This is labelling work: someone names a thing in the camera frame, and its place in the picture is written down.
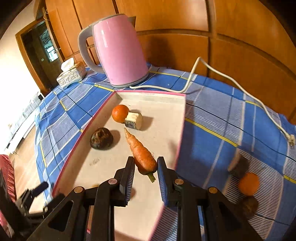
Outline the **pink electric kettle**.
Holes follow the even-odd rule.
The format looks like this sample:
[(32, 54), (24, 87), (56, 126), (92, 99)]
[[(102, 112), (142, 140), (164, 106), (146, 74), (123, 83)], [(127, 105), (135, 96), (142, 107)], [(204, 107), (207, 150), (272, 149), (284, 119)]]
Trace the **pink electric kettle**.
[[(92, 23), (78, 35), (79, 51), (86, 65), (94, 72), (105, 73), (113, 87), (136, 85), (149, 74), (134, 22), (135, 17), (112, 15)], [(100, 66), (88, 54), (89, 37), (93, 37)]]

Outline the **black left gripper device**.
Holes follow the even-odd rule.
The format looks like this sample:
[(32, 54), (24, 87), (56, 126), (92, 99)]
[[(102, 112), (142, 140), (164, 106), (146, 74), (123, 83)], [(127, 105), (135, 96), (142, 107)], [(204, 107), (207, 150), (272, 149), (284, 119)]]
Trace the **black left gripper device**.
[(27, 189), (17, 200), (16, 206), (21, 214), (30, 220), (43, 220), (45, 219), (65, 198), (65, 195), (60, 193), (54, 197), (41, 212), (29, 213), (30, 207), (36, 197), (49, 187), (47, 182), (42, 182), (34, 189)]

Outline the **dark brown fruit in tray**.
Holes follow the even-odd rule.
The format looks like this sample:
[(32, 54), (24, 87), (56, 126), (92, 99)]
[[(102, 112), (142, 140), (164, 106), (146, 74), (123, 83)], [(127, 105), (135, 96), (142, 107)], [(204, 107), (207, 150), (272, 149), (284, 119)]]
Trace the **dark brown fruit in tray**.
[(98, 128), (90, 138), (90, 145), (97, 150), (108, 149), (113, 143), (113, 135), (107, 128)]

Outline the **red cushioned chair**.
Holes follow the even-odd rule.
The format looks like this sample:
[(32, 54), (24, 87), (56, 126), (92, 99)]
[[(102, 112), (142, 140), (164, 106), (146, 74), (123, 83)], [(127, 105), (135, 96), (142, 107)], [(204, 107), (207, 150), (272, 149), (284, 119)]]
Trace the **red cushioned chair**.
[[(8, 155), (1, 154), (1, 187), (4, 188), (6, 196), (15, 203), (16, 201), (16, 188), (15, 188), (15, 176), (14, 176), (14, 167), (9, 160)], [(3, 212), (1, 211), (1, 226), (9, 237), (12, 237), (14, 231), (12, 230), (10, 224), (7, 222), (4, 217)]]

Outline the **orange on tablecloth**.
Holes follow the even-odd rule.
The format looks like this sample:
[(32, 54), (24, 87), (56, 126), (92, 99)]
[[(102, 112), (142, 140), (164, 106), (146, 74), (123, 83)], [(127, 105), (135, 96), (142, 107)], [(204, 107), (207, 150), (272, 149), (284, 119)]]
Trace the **orange on tablecloth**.
[(239, 191), (245, 196), (253, 196), (259, 189), (260, 180), (255, 173), (246, 173), (238, 184)]

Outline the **silver tissue box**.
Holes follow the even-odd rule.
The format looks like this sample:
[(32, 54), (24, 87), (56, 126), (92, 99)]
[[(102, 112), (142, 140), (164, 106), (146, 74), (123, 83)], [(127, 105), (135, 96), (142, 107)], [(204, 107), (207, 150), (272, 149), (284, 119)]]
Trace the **silver tissue box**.
[(61, 64), (62, 72), (57, 77), (57, 82), (62, 89), (66, 89), (69, 85), (81, 81), (86, 70), (82, 62), (74, 62), (74, 58), (70, 58)]

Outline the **blue plaid tablecloth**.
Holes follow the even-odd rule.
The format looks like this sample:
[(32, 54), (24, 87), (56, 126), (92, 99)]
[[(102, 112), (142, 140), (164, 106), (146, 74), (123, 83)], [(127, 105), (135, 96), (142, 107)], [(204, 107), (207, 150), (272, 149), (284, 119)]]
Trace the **blue plaid tablecloth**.
[[(35, 151), (41, 181), (54, 185), (76, 141), (114, 88), (106, 75), (88, 72), (67, 89), (56, 87), (40, 104)], [(280, 240), (295, 218), (295, 148), (278, 126), (295, 126), (270, 108), (262, 109), (240, 90), (194, 76), (186, 97), (185, 129), (177, 172), (197, 185), (215, 184), (230, 201), (240, 197), (237, 179), (226, 173), (228, 159), (240, 150), (260, 177), (257, 214), (251, 224), (264, 240)]]

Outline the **white pink-rimmed tray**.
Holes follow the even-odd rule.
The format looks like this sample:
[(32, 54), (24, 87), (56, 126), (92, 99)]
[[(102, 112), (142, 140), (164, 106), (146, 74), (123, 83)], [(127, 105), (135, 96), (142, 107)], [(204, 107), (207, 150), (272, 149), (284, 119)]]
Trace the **white pink-rimmed tray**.
[(88, 121), (68, 156), (53, 195), (91, 188), (112, 178), (128, 157), (136, 161), (131, 200), (115, 209), (117, 240), (148, 240), (163, 209), (156, 160), (174, 168), (184, 126), (184, 94), (115, 91)]

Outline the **wooden door frame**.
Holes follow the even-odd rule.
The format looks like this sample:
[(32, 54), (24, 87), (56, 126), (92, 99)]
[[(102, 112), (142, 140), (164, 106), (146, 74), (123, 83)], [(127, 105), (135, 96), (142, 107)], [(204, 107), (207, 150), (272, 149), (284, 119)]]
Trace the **wooden door frame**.
[(16, 33), (16, 42), (40, 92), (46, 96), (57, 85), (63, 54), (48, 20), (34, 20)]

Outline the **dark brown fruit on cloth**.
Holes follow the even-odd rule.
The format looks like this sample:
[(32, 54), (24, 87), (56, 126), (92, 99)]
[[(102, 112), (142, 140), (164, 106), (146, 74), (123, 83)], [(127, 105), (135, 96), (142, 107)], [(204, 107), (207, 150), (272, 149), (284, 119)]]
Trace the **dark brown fruit on cloth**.
[(247, 196), (240, 200), (239, 206), (247, 219), (251, 219), (257, 212), (259, 202), (254, 196)]

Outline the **orange carrot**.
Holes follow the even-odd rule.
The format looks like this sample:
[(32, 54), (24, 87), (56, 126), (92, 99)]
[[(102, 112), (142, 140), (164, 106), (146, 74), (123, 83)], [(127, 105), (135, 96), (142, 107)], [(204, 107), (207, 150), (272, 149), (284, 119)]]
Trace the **orange carrot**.
[(158, 168), (156, 160), (151, 152), (126, 128), (124, 128), (124, 132), (139, 173), (148, 176), (151, 183), (154, 183), (156, 180), (154, 173)]

